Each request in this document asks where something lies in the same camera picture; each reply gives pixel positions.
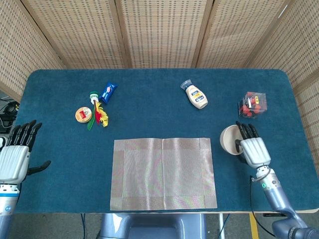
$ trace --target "blue table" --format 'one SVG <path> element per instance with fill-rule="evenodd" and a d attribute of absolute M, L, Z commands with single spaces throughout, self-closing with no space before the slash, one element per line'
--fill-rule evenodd
<path fill-rule="evenodd" d="M 187 79 L 204 91 L 208 105 L 198 110 L 179 87 Z M 78 123 L 74 114 L 91 107 L 90 91 L 107 82 L 119 86 L 104 109 L 109 126 Z M 238 120 L 237 102 L 247 91 L 266 93 L 268 111 L 253 123 L 272 157 L 295 210 L 319 207 L 319 184 L 295 97 L 287 75 L 257 69 L 38 70 L 27 81 L 16 123 L 36 119 L 43 126 L 30 167 L 52 160 L 27 177 L 16 212 L 108 213 L 115 139 L 209 137 L 217 209 L 250 211 L 249 175 L 255 170 L 223 151 L 219 136 Z M 255 211 L 270 211 L 262 188 L 253 186 Z"/>

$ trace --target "squeeze bottle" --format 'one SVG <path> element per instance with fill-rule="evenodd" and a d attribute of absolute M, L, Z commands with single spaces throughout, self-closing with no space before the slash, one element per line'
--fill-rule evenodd
<path fill-rule="evenodd" d="M 202 91 L 200 91 L 196 86 L 194 86 L 191 80 L 184 81 L 180 87 L 186 91 L 186 94 L 190 102 L 196 108 L 202 109 L 208 104 L 208 100 L 205 94 Z"/>

